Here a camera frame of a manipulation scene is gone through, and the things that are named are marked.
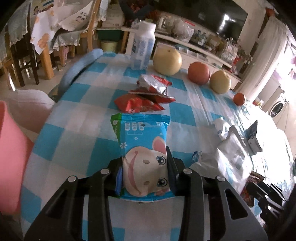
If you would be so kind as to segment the dark wooden chair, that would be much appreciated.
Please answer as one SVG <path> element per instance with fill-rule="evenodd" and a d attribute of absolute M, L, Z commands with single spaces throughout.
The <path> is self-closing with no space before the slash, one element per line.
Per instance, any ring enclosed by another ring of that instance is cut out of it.
<path fill-rule="evenodd" d="M 22 70 L 32 68 L 36 84 L 38 64 L 31 41 L 31 1 L 26 1 L 12 14 L 1 31 L 1 64 L 4 76 L 11 88 L 10 79 L 16 78 L 21 87 L 25 86 Z"/>

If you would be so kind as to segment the red apple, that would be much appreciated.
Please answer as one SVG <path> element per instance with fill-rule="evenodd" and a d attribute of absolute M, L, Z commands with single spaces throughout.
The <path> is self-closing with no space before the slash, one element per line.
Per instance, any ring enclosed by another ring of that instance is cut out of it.
<path fill-rule="evenodd" d="M 210 78 L 210 70 L 208 66 L 201 62 L 194 62 L 189 65 L 188 78 L 197 85 L 204 85 Z"/>

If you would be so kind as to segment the red brown snack packet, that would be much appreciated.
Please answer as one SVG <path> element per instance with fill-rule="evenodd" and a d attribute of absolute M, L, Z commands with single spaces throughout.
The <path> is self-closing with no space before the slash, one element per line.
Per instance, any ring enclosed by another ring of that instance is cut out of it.
<path fill-rule="evenodd" d="M 255 171 L 251 171 L 250 175 L 248 176 L 246 183 L 243 187 L 243 190 L 240 194 L 240 196 L 242 197 L 242 199 L 245 201 L 245 203 L 249 206 L 249 207 L 254 207 L 254 195 L 253 195 L 253 189 L 255 188 L 255 186 L 258 186 L 263 180 L 264 180 L 264 176 L 260 175 L 259 173 L 255 172 Z"/>

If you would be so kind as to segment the white plastic mailer bag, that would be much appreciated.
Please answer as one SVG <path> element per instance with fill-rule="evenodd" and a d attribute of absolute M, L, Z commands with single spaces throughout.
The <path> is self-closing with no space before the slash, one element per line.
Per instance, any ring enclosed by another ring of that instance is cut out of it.
<path fill-rule="evenodd" d="M 214 148 L 209 153 L 194 152 L 190 168 L 203 177 L 221 176 L 240 194 L 253 168 L 247 145 L 223 118 L 215 119 L 212 126 Z"/>

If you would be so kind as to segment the small orange tangerine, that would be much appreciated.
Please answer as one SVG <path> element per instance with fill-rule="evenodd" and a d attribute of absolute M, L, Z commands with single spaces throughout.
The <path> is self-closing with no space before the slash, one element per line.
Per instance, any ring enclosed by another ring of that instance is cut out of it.
<path fill-rule="evenodd" d="M 233 97 L 233 102 L 237 105 L 237 106 L 242 106 L 245 103 L 245 95 L 243 93 L 237 93 L 234 95 Z"/>

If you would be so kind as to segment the green waste basket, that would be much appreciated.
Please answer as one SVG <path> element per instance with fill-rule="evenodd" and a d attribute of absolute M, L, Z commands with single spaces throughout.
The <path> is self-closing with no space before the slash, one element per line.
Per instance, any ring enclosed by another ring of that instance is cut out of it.
<path fill-rule="evenodd" d="M 115 41 L 101 41 L 101 48 L 104 52 L 117 52 L 117 44 Z"/>

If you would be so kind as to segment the white washing machine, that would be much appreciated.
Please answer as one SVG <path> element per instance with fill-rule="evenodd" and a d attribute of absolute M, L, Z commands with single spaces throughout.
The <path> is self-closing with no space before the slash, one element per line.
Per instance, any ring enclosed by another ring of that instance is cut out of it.
<path fill-rule="evenodd" d="M 287 104 L 288 99 L 285 93 L 282 92 L 276 99 L 276 101 L 272 104 L 272 106 L 269 108 L 268 115 L 273 119 L 276 125 L 280 121 L 281 116 L 287 108 Z"/>

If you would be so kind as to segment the red white snack wrapper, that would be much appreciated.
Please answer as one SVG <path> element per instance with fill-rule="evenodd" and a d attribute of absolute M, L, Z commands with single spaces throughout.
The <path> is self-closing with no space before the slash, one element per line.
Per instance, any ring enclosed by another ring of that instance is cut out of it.
<path fill-rule="evenodd" d="M 137 88 L 130 92 L 167 95 L 167 88 L 171 85 L 172 83 L 166 78 L 154 74 L 141 74 L 137 81 Z"/>

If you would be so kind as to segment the wooden dining chair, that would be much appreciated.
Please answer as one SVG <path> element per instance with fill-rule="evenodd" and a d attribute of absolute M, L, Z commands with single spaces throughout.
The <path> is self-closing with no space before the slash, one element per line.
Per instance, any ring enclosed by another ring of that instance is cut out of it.
<path fill-rule="evenodd" d="M 101 21 L 100 7 L 105 4 L 109 4 L 109 1 L 85 1 L 79 10 L 63 20 L 52 46 L 62 67 L 66 65 L 68 55 L 75 57 L 75 47 L 80 45 L 80 39 L 87 39 L 87 50 L 93 49 L 94 30 Z"/>

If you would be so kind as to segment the black flat television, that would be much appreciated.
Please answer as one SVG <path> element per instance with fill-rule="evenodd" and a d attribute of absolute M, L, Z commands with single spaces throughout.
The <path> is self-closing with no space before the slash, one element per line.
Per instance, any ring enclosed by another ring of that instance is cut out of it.
<path fill-rule="evenodd" d="M 191 20 L 222 38 L 238 40 L 248 13 L 229 0 L 159 1 L 161 10 Z"/>

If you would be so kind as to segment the white TV cabinet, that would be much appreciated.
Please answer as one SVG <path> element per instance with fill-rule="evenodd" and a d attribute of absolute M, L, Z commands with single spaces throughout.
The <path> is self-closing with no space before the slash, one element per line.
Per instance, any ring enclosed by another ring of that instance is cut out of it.
<path fill-rule="evenodd" d="M 182 56 L 182 68 L 188 69 L 189 65 L 193 62 L 202 62 L 208 65 L 210 73 L 213 74 L 218 70 L 224 70 L 231 79 L 231 89 L 236 90 L 241 84 L 241 79 L 228 71 L 231 66 L 221 58 L 217 57 L 213 53 L 195 46 L 190 43 L 184 43 L 173 37 L 163 35 L 155 32 L 156 42 L 154 44 L 154 50 L 159 48 L 172 48 L 176 49 Z"/>

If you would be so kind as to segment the blue cartoon snack packet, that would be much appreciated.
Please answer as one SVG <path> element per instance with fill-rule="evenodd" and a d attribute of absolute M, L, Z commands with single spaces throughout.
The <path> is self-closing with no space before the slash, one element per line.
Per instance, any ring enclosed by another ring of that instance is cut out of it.
<path fill-rule="evenodd" d="M 154 202 L 172 196 L 166 152 L 170 120 L 163 114 L 118 113 L 111 116 L 123 164 L 120 198 Z"/>

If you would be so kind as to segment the pink plastic trash bin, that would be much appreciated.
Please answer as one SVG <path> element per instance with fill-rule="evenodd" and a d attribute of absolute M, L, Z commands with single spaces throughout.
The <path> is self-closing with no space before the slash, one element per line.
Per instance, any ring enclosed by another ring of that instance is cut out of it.
<path fill-rule="evenodd" d="M 33 145 L 1 101 L 1 213 L 4 215 L 20 212 L 23 174 Z"/>

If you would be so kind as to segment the white blue milk bottle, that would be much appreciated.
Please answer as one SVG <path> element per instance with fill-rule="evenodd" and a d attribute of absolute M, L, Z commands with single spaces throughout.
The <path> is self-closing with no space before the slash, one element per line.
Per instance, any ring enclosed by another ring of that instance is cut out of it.
<path fill-rule="evenodd" d="M 139 22 L 130 54 L 131 69 L 142 70 L 148 67 L 156 40 L 155 30 L 156 24 L 146 21 Z"/>

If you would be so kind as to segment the blue white checkered tablecloth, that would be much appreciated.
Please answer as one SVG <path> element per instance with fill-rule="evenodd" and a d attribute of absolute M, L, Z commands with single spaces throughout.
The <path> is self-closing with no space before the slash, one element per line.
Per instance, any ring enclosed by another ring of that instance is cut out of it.
<path fill-rule="evenodd" d="M 152 148 L 162 137 L 174 157 L 192 165 L 196 151 L 213 152 L 221 140 L 214 121 L 222 118 L 241 136 L 254 123 L 264 142 L 252 157 L 253 169 L 267 183 L 290 193 L 295 184 L 291 171 L 292 151 L 285 133 L 273 119 L 250 102 L 237 106 L 233 92 L 216 94 L 207 85 L 187 78 L 185 70 L 169 78 L 168 94 L 175 101 L 164 106 L 168 126 L 146 128 L 135 120 L 124 124 L 127 136 L 117 138 L 111 117 L 119 110 L 115 100 L 135 89 L 141 74 L 123 54 L 105 53 L 82 72 L 43 125 L 28 161 L 21 194 L 21 225 L 27 232 L 44 205 L 67 177 L 84 178 L 106 168 L 109 162 L 136 146 Z"/>

